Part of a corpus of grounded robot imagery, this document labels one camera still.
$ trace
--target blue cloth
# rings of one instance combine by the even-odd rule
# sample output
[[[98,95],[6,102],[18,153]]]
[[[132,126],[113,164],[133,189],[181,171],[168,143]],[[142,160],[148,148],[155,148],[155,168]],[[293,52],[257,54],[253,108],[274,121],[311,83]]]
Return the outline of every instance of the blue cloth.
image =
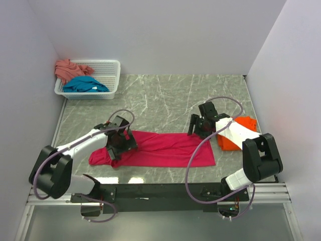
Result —
[[[77,76],[62,87],[64,92],[109,92],[109,89],[90,76]]]

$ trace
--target marble tabletop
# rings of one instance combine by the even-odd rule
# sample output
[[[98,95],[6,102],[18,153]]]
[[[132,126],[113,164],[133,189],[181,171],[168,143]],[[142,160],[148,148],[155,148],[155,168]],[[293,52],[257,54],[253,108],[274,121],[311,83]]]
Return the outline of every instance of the marble tabletop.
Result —
[[[242,75],[121,75],[113,100],[67,100],[55,146],[88,133],[120,108],[135,114],[132,130],[186,133],[191,114],[199,114],[198,105],[219,95],[237,99],[244,107],[242,115],[256,118]],[[239,112],[237,104],[227,99],[215,100],[214,105],[218,113]],[[130,120],[127,113],[121,116]],[[242,168],[241,151],[221,151],[216,138],[211,139],[211,146],[216,166],[191,168],[189,182],[220,182]],[[102,183],[179,183],[185,177],[185,168],[90,166],[89,156],[74,164],[73,173],[88,174]],[[265,181],[274,182],[275,178]]]

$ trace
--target white wall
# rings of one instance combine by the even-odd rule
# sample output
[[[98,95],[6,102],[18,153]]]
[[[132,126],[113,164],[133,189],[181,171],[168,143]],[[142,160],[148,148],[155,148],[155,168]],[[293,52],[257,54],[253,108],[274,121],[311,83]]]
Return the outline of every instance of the white wall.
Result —
[[[276,138],[305,240],[320,240],[321,2],[287,0],[247,76],[260,126]]]
[[[0,240],[10,241],[62,99],[53,91],[57,53],[26,0],[0,1],[0,32]]]
[[[285,0],[29,0],[64,58],[122,73],[247,74]]]

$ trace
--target laundry basket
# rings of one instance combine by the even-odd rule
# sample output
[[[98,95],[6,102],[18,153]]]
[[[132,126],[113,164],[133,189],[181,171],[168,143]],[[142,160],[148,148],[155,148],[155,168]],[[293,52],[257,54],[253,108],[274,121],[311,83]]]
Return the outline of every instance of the laundry basket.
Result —
[[[120,62],[117,60],[71,60],[75,64],[85,64],[93,68],[91,75],[98,82],[107,86],[110,92],[84,92],[69,93],[63,91],[61,79],[57,79],[55,93],[63,95],[67,99],[114,99],[117,91],[120,75]]]

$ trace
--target pink cloth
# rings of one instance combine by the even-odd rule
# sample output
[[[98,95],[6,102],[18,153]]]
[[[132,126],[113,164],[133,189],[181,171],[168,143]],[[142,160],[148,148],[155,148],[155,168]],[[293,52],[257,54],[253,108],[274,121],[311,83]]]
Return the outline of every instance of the pink cloth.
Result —
[[[90,68],[87,65],[77,65],[69,59],[58,60],[56,62],[55,75],[61,79],[61,82],[64,85],[77,76],[90,76],[93,72],[93,68]]]
[[[111,160],[106,148],[93,152],[90,165],[139,166],[139,167],[187,167],[191,155],[202,141],[195,134],[157,134],[132,131],[138,145],[121,155],[121,160]],[[197,152],[191,167],[214,166],[214,154],[210,142],[205,142]]]

